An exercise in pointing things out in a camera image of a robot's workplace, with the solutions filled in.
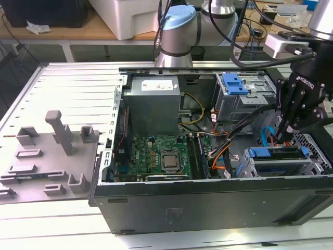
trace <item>floor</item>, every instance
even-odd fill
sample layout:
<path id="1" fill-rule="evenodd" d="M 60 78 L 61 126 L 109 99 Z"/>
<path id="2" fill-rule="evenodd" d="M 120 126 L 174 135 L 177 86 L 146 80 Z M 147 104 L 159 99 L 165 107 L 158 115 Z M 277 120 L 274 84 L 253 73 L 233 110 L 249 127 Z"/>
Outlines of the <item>floor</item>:
<path id="1" fill-rule="evenodd" d="M 72 47 L 77 61 L 151 61 L 152 46 L 109 46 L 111 57 L 105 57 L 103 46 L 100 45 L 76 45 Z M 204 60 L 228 60 L 229 47 L 205 47 Z M 30 45 L 29 51 L 40 62 L 65 62 L 62 48 L 57 45 Z M 253 60 L 248 55 L 244 60 Z M 255 60 L 269 60 L 266 54 L 257 55 Z M 37 68 L 33 58 L 25 53 L 25 49 L 19 51 L 19 56 L 11 59 L 2 67 L 0 64 L 0 119 L 14 102 L 21 89 L 29 80 L 32 72 Z"/>

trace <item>green circuit board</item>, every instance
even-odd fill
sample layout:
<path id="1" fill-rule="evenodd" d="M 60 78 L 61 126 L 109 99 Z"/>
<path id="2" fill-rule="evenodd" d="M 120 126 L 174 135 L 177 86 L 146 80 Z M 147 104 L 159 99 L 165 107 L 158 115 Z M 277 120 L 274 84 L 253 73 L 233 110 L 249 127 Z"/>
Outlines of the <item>green circuit board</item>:
<path id="1" fill-rule="evenodd" d="M 204 136 L 201 141 L 208 150 L 210 139 Z M 176 173 L 188 175 L 192 179 L 185 136 L 134 137 L 128 173 L 165 174 L 162 170 L 162 156 L 170 152 L 177 154 L 180 164 L 180 169 Z"/>

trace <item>gray power supply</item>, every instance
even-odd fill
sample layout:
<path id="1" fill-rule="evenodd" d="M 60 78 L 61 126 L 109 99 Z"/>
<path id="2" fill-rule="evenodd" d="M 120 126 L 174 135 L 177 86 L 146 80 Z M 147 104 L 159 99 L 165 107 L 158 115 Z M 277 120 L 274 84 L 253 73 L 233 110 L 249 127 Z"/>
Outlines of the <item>gray power supply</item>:
<path id="1" fill-rule="evenodd" d="M 181 93 L 178 77 L 134 77 L 132 89 L 124 92 L 131 106 L 134 136 L 177 133 Z"/>

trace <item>aluminum profile table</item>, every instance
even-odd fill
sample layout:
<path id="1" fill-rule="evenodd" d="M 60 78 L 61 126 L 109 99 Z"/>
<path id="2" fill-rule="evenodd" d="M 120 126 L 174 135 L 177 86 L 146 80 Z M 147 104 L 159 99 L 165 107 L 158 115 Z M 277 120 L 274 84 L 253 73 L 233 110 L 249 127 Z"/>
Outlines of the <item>aluminum profile table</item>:
<path id="1" fill-rule="evenodd" d="M 234 67 L 231 62 L 194 64 Z M 0 122 L 0 173 L 8 166 L 6 161 L 17 145 L 13 136 L 21 126 L 51 131 L 39 122 L 48 109 L 59 109 L 72 131 L 85 124 L 98 129 L 102 132 L 98 151 L 103 150 L 110 123 L 116 119 L 111 116 L 116 82 L 124 77 L 118 69 L 152 66 L 150 62 L 94 62 L 38 67 Z M 289 76 L 288 65 L 278 69 Z M 278 250 L 333 249 L 332 228 L 333 206 L 302 226 L 113 235 L 99 209 L 89 207 L 87 200 L 0 205 L 2 249 L 266 249 L 266 242 L 277 244 L 274 249 Z"/>

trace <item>workbench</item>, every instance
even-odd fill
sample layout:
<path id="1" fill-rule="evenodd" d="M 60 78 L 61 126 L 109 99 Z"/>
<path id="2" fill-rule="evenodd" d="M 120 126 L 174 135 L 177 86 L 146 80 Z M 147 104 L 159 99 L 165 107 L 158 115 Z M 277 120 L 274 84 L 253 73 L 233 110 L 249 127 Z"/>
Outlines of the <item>workbench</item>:
<path id="1" fill-rule="evenodd" d="M 0 173 L 18 144 L 21 126 L 52 132 L 44 122 L 47 110 L 59 109 L 75 131 L 92 125 L 102 135 L 103 150 L 119 68 L 153 67 L 152 62 L 57 63 L 39 66 L 0 121 Z M 235 68 L 228 61 L 194 62 L 198 68 Z M 289 65 L 278 66 L 284 77 Z M 113 235 L 98 207 L 87 200 L 0 205 L 1 249 L 332 249 L 333 206 L 302 226 L 242 228 L 158 234 Z"/>
<path id="2" fill-rule="evenodd" d="M 298 2 L 293 2 L 292 0 L 286 0 L 286 3 L 299 4 Z M 263 8 L 267 3 L 258 2 L 259 8 Z M 259 22 L 260 16 L 253 9 L 248 9 L 246 11 L 246 16 L 254 21 Z M 286 24 L 289 17 L 276 16 L 275 20 Z M 107 25 L 102 21 L 100 16 L 95 11 L 90 11 L 88 19 L 82 28 L 70 29 L 70 28 L 54 28 L 51 27 L 52 32 L 35 35 L 28 31 L 26 28 L 12 28 L 9 22 L 6 22 L 7 26 L 10 28 L 13 35 L 22 44 L 52 44 L 60 45 L 63 49 L 67 62 L 74 62 L 75 56 L 72 53 L 72 45 L 104 45 L 105 52 L 107 56 L 110 56 L 108 45 L 153 45 L 153 40 L 155 38 L 155 32 L 148 32 L 140 35 L 134 36 L 129 40 L 117 40 L 116 36 L 110 31 Z M 253 28 L 260 28 L 259 25 L 253 23 Z M 268 33 L 277 33 L 283 29 L 275 25 L 265 26 Z M 249 38 L 248 27 L 243 25 L 239 36 L 237 37 L 237 42 L 244 46 Z M 0 20 L 0 40 L 4 44 L 17 45 L 17 41 L 6 30 L 2 20 Z"/>

